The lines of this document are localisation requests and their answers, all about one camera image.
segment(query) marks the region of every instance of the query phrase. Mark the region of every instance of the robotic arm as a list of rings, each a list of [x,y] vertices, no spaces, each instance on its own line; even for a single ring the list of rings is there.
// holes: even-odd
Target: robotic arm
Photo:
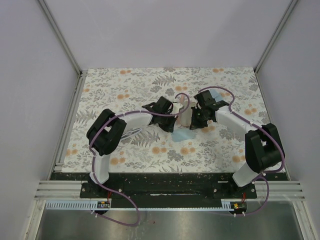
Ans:
[[[216,102],[209,90],[198,93],[194,98],[198,103],[191,108],[191,130],[207,127],[208,120],[213,120],[227,126],[245,140],[246,163],[232,176],[232,184],[235,188],[248,185],[265,169],[281,161],[281,155],[272,141],[260,130],[231,114],[227,102],[223,100]],[[143,110],[158,114],[176,114],[182,107],[180,103],[161,97],[157,102],[143,106]],[[98,130],[114,116],[115,113],[109,109],[105,109],[99,115],[87,132],[89,143]],[[110,154],[116,149],[121,139],[132,137],[151,124],[158,124],[164,131],[172,133],[177,118],[177,116],[156,116],[137,112],[113,120],[107,126],[110,129],[104,129],[92,146],[97,153],[95,175],[98,181],[103,184],[109,179]],[[276,126],[269,123],[262,128],[276,140],[283,151]],[[93,173],[90,173],[90,177],[96,183]]]

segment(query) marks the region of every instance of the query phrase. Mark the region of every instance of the floral tablecloth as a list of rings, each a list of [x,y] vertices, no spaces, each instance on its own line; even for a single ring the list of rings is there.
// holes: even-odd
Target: floral tablecloth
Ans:
[[[269,117],[251,67],[92,68],[88,70],[62,172],[90,172],[92,154],[86,133],[103,109],[123,113],[157,101],[190,96],[208,86],[235,95],[233,109],[260,124]],[[217,89],[225,101],[231,96]],[[195,138],[173,142],[171,133],[150,125],[120,142],[110,172],[235,172],[245,162],[245,144],[227,127],[210,122]]]

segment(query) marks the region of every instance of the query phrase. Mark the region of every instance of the wall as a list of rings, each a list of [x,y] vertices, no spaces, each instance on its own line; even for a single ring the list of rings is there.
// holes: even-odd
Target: wall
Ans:
[[[1,1],[0,32],[0,238],[18,240],[77,78],[35,0]]]
[[[320,4],[302,0],[259,72],[291,177],[302,183],[320,229]]]
[[[46,0],[82,69],[253,67],[290,0]]]

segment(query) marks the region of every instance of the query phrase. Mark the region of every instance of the gray wall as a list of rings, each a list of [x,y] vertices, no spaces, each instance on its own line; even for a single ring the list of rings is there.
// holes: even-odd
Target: gray wall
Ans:
[[[320,229],[320,3],[302,0],[259,72],[293,179]]]
[[[46,0],[82,69],[255,66],[290,0]]]
[[[77,78],[35,0],[1,1],[0,33],[0,238],[17,240]]]

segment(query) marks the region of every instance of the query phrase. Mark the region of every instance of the floor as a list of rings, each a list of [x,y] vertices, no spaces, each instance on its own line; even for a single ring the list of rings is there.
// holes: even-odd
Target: floor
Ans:
[[[259,203],[250,203],[248,211]],[[128,223],[134,211],[106,215]],[[302,240],[292,204],[268,202],[252,216],[221,216],[206,211],[144,211],[138,227],[95,218],[87,211],[45,210],[36,240]]]
[[[172,102],[178,93],[193,96],[208,86],[221,86],[235,94],[233,109],[259,124],[269,117],[251,67],[92,68],[88,70],[62,167],[64,173],[91,170],[92,154],[86,133],[102,110],[123,113],[164,96]],[[227,92],[217,90],[231,101]],[[245,144],[225,126],[210,122],[192,131],[190,139],[174,142],[171,133],[156,125],[122,140],[112,153],[110,172],[212,172],[237,171],[245,162]]]

